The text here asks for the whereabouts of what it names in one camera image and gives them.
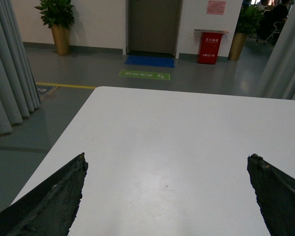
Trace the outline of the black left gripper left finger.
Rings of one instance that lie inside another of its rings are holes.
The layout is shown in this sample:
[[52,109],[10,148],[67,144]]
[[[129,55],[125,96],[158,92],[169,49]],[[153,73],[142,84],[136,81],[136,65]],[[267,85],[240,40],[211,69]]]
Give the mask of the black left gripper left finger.
[[0,236],[66,236],[77,216],[88,170],[79,154],[0,212]]

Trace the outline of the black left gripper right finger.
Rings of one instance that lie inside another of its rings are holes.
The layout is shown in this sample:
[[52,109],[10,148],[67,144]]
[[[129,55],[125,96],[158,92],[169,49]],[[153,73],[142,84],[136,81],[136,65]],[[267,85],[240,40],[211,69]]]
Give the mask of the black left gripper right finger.
[[247,171],[270,235],[295,236],[295,179],[257,154],[247,158]]

